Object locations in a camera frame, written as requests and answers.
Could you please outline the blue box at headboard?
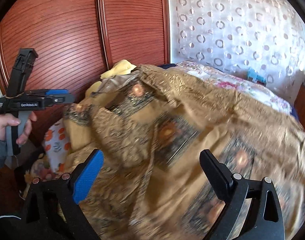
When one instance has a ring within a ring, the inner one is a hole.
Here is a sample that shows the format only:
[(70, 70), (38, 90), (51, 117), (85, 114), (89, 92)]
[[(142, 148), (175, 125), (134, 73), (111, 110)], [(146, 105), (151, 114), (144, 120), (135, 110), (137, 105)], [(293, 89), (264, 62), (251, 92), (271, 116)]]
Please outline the blue box at headboard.
[(249, 68), (246, 74), (246, 78), (248, 81), (251, 81), (253, 83), (259, 83), (261, 85), (266, 86), (267, 80), (265, 77), (258, 74), (257, 71), (255, 71), (253, 68)]

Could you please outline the gold patterned cloth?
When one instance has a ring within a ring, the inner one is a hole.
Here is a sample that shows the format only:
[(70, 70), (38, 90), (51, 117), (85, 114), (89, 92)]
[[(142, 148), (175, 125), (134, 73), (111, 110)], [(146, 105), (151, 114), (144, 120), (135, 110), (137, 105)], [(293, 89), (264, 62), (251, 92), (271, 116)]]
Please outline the gold patterned cloth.
[(199, 163), (210, 150), (246, 179), (270, 177), (291, 239), (305, 220), (305, 131), (235, 89), (142, 65), (66, 107), (71, 171), (104, 165), (80, 207), (101, 239), (202, 239), (224, 207)]

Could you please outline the orange print white cloth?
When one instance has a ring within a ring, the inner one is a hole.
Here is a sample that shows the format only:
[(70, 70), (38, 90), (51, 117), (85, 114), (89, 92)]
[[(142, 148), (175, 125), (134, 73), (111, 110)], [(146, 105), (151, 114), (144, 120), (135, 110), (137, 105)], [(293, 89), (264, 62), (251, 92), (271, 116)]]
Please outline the orange print white cloth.
[(51, 170), (55, 173), (62, 172), (66, 157), (71, 153), (71, 143), (63, 119), (54, 123), (46, 131), (43, 146)]

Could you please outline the floral bed blanket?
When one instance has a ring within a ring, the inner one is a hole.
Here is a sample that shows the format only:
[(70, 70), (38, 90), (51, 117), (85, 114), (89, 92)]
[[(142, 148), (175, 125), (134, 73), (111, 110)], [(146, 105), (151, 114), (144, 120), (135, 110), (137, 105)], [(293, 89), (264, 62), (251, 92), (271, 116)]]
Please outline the floral bed blanket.
[(211, 66), (205, 66), (192, 61), (183, 61), (177, 64), (162, 64), (159, 67), (162, 69), (177, 68), (192, 76), (198, 77), (205, 82), (210, 82), (217, 87), (237, 90), (238, 92), (244, 93), (257, 101), (270, 106), (274, 110), (289, 114), (296, 120), (299, 120), (296, 110), (289, 102), (258, 83), (253, 83), (240, 77), (223, 73)]

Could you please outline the circle pattern lace curtain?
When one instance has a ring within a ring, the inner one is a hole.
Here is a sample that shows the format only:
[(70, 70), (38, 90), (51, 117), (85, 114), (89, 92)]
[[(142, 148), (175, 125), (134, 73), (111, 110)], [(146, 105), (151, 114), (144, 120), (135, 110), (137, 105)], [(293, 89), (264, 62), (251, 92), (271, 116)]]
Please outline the circle pattern lace curtain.
[(305, 23), (287, 0), (168, 0), (171, 61), (244, 77), (254, 69), (293, 103), (305, 70)]

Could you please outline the red wooden wardrobe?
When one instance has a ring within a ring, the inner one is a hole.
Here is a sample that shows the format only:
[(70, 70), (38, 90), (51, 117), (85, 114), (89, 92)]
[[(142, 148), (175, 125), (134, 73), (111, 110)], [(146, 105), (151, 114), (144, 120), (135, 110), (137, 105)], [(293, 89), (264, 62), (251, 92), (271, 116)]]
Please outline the red wooden wardrobe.
[(120, 60), (170, 60), (168, 0), (0, 0), (0, 91), (20, 48), (38, 53), (28, 89), (76, 100)]

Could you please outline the yellow pikachu plush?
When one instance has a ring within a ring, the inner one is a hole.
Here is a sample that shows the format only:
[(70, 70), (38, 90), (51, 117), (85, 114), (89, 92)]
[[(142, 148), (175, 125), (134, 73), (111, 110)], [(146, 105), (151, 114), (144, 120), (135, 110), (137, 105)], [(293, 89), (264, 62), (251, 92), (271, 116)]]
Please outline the yellow pikachu plush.
[(108, 79), (108, 78), (116, 76), (116, 75), (130, 74), (131, 71), (135, 68), (136, 68), (136, 66), (127, 60), (121, 60), (121, 61), (117, 62), (110, 70), (101, 74), (99, 81), (92, 84), (91, 87), (89, 87), (89, 89), (86, 90), (85, 97), (87, 98), (91, 95), (91, 93), (96, 92), (99, 89), (99, 87), (104, 79)]

